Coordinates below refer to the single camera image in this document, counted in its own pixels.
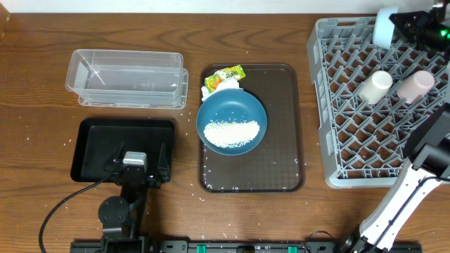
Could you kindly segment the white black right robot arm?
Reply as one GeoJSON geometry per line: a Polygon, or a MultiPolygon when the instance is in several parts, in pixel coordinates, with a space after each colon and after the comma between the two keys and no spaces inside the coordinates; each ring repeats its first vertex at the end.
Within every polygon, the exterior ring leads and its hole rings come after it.
{"type": "Polygon", "coordinates": [[[388,187],[344,252],[393,252],[397,233],[449,180],[446,7],[321,19],[307,43],[326,180],[388,187]]]}

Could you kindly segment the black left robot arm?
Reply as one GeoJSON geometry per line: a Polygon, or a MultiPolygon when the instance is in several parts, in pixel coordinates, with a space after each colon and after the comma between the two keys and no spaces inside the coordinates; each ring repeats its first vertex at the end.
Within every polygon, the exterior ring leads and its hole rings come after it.
{"type": "Polygon", "coordinates": [[[152,252],[153,244],[147,235],[140,235],[140,225],[150,188],[159,188],[162,175],[159,169],[149,169],[147,154],[126,151],[119,144],[106,160],[103,169],[107,180],[122,188],[118,196],[105,199],[98,208],[103,224],[99,252],[152,252]]]}

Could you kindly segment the light blue bowl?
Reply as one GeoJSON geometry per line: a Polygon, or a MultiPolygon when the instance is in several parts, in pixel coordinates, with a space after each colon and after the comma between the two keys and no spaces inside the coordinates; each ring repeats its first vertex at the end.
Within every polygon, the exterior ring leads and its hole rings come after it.
{"type": "Polygon", "coordinates": [[[397,14],[398,9],[398,6],[391,6],[378,11],[373,30],[373,45],[386,50],[391,47],[394,24],[390,20],[390,16],[397,14]]]}

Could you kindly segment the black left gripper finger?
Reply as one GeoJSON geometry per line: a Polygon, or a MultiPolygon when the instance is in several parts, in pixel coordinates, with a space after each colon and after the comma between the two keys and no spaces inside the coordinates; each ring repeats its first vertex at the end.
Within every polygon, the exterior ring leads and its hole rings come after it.
{"type": "Polygon", "coordinates": [[[124,159],[124,143],[121,142],[107,158],[103,165],[103,170],[106,172],[117,172],[122,168],[124,159]]]}
{"type": "Polygon", "coordinates": [[[162,183],[166,183],[170,181],[170,165],[169,165],[170,156],[167,155],[167,148],[164,143],[161,145],[160,156],[158,159],[157,169],[160,173],[160,178],[162,183]]]}

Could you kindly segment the cream white cup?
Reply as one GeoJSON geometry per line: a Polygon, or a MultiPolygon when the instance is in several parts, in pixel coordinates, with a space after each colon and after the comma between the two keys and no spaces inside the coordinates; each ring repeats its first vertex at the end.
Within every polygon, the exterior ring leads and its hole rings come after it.
{"type": "Polygon", "coordinates": [[[367,101],[368,104],[376,104],[384,98],[392,83],[392,76],[388,72],[378,70],[365,80],[359,92],[359,97],[367,101]]]}

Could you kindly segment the pink cup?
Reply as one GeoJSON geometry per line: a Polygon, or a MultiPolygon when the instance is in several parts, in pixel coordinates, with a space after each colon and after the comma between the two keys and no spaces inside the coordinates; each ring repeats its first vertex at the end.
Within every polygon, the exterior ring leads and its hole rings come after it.
{"type": "Polygon", "coordinates": [[[406,103],[412,104],[425,96],[434,86],[434,76],[425,70],[420,70],[405,79],[397,89],[399,98],[406,99],[406,103]]]}

